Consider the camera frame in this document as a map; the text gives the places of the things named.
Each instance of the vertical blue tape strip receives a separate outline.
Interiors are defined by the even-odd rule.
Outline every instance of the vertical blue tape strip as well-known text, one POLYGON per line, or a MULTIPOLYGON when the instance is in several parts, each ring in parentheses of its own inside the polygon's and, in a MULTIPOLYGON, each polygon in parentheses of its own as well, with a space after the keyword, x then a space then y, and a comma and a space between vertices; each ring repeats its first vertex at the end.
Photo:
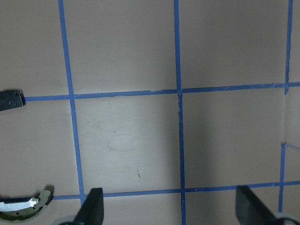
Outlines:
POLYGON ((79 195, 80 195, 81 204, 83 204, 83 202, 85 200, 85 195, 84 195, 84 188, 83 188, 83 175, 82 175, 81 159, 80 159, 75 98, 74 98, 72 75, 71 75, 71 66, 70 66, 70 58, 69 58, 69 50, 68 50, 67 29, 66 29, 63 0, 58 0, 58 5, 59 5, 59 13, 60 13, 61 38, 62 38, 65 66, 66 66, 66 74, 67 74, 67 86, 68 86, 68 90, 69 90, 70 105, 71 105, 73 137, 74 137, 77 175, 78 175, 78 184, 79 184, 79 195))
POLYGON ((180 68, 180 30, 179 30, 179 0, 174 0, 174 31, 175 31, 175 60, 176 86, 178 93, 179 117, 179 146, 180 146, 180 189, 181 189, 181 224, 186 225, 186 193, 184 171, 184 141, 183 141, 183 99, 180 68))
POLYGON ((287 144, 281 145, 281 157, 280 157, 280 189, 279 189, 279 201, 278 201, 278 212, 282 212, 283 207, 283 190, 285 182, 285 149, 287 144))
POLYGON ((293 0, 289 0, 288 16, 287 16, 287 35, 286 35, 285 95, 289 91, 292 21, 293 21, 293 0))

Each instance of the screw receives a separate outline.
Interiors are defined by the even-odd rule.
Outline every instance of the screw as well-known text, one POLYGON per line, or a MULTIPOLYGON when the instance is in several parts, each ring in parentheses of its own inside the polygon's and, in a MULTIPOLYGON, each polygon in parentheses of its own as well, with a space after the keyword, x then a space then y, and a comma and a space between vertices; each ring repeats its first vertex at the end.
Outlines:
POLYGON ((8 104, 9 104, 10 107, 15 107, 15 102, 14 101, 9 101, 8 104))

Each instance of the curved green object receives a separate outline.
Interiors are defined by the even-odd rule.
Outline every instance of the curved green object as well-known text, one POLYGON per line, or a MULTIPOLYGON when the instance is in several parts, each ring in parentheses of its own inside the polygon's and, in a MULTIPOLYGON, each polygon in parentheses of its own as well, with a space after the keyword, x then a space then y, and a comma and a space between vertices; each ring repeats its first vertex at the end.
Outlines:
POLYGON ((26 222, 37 217, 49 204, 53 198, 53 192, 48 190, 41 191, 39 197, 34 200, 38 200, 38 203, 33 207, 25 208, 18 211, 0 212, 0 221, 4 222, 26 222))

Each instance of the blue tape grid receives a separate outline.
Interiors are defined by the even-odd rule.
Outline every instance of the blue tape grid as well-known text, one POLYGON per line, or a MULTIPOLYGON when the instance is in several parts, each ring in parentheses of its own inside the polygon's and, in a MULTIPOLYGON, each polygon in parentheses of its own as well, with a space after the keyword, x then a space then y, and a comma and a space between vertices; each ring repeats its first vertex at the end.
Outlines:
MULTIPOLYGON (((71 106, 73 135, 75 144, 77 174, 79 183, 79 195, 61 195, 55 196, 54 200, 64 199, 80 199, 83 203, 86 195, 83 188, 83 176, 81 169, 80 148, 76 121, 76 108, 75 99, 85 98, 108 98, 116 96, 143 96, 143 95, 164 95, 164 94, 177 94, 178 95, 178 107, 179 107, 179 140, 180 140, 180 189, 166 189, 166 190, 149 190, 149 191, 135 191, 135 192, 120 192, 120 193, 104 193, 104 197, 118 197, 118 196, 134 196, 134 195, 157 195, 157 194, 181 194, 181 215, 182 224, 186 224, 186 205, 185 205, 185 193, 186 192, 207 192, 207 191, 226 191, 235 190, 236 185, 222 186, 222 187, 195 187, 185 188, 185 171, 184 171, 184 142, 183 142, 183 99, 184 93, 199 93, 199 92, 212 92, 212 91, 233 91, 233 90, 251 90, 251 89, 272 89, 283 88, 285 94, 288 93, 290 87, 300 87, 300 82, 289 82, 289 69, 290 69, 290 52, 291 52, 291 33, 292 33, 292 16, 293 16, 293 0, 288 0, 288 22, 287 22, 287 41, 286 41, 286 66, 285 66, 285 82, 284 83, 264 83, 264 84, 249 84, 249 85, 233 85, 233 86, 220 86, 220 87, 201 87, 201 88, 189 88, 183 89, 181 86, 181 70, 180 70, 180 20, 179 20, 179 0, 174 0, 174 30, 175 30, 175 59, 176 59, 176 89, 171 90, 140 90, 140 91, 124 91, 124 92, 109 92, 109 93, 91 93, 91 94, 74 94, 71 66, 68 53, 68 40, 64 15, 63 0, 58 0, 59 13, 60 13, 60 25, 61 36, 63 42, 67 84, 69 95, 57 95, 57 96, 37 96, 26 97, 27 102, 30 101, 49 101, 49 100, 69 100, 71 106)), ((285 176, 285 150, 287 147, 299 149, 298 147, 284 143, 281 148, 281 162, 280 162, 280 182, 271 183, 258 183, 258 184, 246 184, 250 188, 263 188, 263 187, 280 187, 278 211, 282 211, 283 207, 283 194, 284 187, 290 185, 300 185, 300 181, 284 182, 285 176)))

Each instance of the scratch on surface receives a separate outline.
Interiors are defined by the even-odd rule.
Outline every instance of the scratch on surface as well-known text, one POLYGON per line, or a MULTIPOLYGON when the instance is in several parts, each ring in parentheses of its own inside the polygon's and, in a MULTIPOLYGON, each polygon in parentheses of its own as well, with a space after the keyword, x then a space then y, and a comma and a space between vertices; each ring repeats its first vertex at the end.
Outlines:
POLYGON ((139 176, 139 178, 141 178, 141 175, 139 173, 139 170, 136 168, 136 171, 137 171, 137 175, 139 176))

